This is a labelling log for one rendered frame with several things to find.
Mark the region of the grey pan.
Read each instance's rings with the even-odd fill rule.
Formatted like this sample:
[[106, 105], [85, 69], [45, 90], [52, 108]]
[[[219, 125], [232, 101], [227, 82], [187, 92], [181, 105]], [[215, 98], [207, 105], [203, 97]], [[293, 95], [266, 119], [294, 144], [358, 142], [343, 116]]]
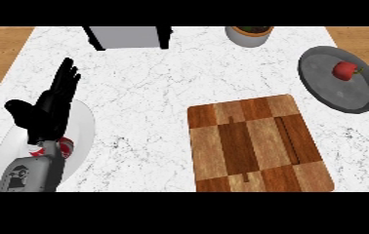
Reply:
[[[342, 61], [362, 69], [349, 81], [334, 76]], [[322, 104], [345, 113], [369, 111], [369, 64], [353, 53], [331, 46], [314, 47], [300, 57], [297, 71], [308, 91]]]

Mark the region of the red bell pepper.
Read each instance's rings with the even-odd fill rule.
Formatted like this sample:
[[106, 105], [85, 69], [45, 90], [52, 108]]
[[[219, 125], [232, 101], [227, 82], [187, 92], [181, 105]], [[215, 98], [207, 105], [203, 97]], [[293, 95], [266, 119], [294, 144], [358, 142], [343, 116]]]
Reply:
[[336, 67], [333, 74], [342, 81], [349, 81], [355, 74], [361, 74], [364, 68], [358, 66], [356, 63], [349, 61], [342, 61]]

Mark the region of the red and white can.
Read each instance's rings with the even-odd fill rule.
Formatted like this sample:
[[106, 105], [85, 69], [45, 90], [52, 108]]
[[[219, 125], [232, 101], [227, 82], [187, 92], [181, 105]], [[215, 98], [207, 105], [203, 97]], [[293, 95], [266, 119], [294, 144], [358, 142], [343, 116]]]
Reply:
[[[70, 156], [73, 155], [73, 152], [75, 152], [75, 141], [72, 141], [69, 138], [63, 137], [60, 139], [60, 147], [61, 147], [63, 157], [66, 159], [69, 159]], [[45, 149], [42, 147], [39, 147], [36, 150], [30, 151], [32, 156], [41, 156], [44, 154], [45, 154]]]

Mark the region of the white plant pot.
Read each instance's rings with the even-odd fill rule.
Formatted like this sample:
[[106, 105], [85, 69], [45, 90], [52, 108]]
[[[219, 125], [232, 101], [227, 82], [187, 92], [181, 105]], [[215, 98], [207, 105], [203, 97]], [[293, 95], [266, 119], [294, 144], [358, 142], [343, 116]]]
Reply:
[[225, 28], [225, 33], [229, 40], [241, 47], [258, 48], [269, 40], [274, 27], [271, 26], [265, 32], [255, 33], [244, 31], [238, 26], [228, 26]]

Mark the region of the wooden cutting board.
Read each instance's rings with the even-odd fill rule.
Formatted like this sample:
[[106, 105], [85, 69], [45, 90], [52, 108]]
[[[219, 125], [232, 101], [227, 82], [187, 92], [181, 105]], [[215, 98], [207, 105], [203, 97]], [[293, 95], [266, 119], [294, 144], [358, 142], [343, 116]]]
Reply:
[[188, 108], [200, 192], [324, 192], [336, 184], [293, 96]]

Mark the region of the grey and black appliance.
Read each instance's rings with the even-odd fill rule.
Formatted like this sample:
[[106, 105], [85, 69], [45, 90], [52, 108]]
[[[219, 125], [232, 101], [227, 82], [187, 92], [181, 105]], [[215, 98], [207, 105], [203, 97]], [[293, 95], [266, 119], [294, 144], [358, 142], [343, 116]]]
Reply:
[[169, 49], [170, 26], [85, 26], [89, 42], [98, 51], [123, 48]]

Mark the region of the white plate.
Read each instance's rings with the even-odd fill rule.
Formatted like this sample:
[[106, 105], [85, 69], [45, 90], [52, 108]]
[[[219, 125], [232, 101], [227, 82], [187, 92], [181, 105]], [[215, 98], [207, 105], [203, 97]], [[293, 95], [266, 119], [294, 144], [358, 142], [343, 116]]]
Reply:
[[[66, 132], [66, 138], [75, 141], [75, 152], [66, 160], [66, 169], [63, 182], [77, 171], [79, 167], [91, 153], [95, 137], [95, 118], [94, 112], [88, 105], [79, 101], [73, 101], [70, 120]], [[30, 151], [39, 146], [29, 146], [29, 131], [18, 126], [14, 126], [0, 143], [0, 179], [10, 164], [17, 158], [33, 157]]]

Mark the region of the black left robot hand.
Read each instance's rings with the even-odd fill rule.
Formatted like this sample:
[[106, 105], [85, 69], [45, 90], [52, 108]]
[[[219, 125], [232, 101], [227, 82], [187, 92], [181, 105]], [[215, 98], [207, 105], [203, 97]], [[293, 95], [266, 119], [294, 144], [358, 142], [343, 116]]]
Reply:
[[38, 145], [64, 136], [80, 79], [82, 74], [75, 61], [66, 58], [51, 88], [41, 94], [36, 104], [20, 99], [11, 99], [5, 103], [17, 126], [29, 130], [29, 144]]

